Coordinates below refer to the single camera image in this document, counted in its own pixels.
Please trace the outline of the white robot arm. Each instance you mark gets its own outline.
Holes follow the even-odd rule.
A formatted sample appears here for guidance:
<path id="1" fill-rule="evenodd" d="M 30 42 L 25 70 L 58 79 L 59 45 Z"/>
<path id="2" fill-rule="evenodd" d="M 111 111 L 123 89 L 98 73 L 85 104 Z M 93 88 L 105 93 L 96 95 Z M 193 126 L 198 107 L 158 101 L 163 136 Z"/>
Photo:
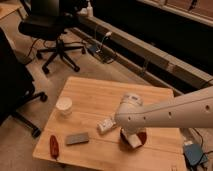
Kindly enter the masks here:
<path id="1" fill-rule="evenodd" d="M 114 118 L 129 134 L 146 127 L 213 128 L 213 86 L 150 105 L 126 93 Z"/>

